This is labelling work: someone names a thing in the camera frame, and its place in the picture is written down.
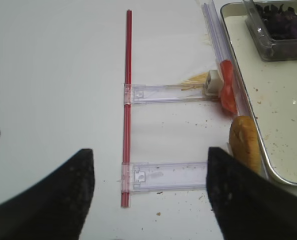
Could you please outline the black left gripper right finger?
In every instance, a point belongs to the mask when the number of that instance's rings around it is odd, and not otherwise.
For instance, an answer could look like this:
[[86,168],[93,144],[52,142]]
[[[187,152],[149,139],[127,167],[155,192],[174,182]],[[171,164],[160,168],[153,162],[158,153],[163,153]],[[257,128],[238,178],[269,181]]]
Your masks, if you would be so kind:
[[208,149],[206,191],[225,240],[297,240],[297,196],[219,147]]

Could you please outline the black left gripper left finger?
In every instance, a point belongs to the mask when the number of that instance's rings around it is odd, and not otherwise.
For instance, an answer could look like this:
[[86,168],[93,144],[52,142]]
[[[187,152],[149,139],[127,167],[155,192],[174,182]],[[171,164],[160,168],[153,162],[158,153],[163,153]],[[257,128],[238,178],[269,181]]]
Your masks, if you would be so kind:
[[94,155],[84,148],[40,182],[0,204],[0,240],[79,239],[94,189]]

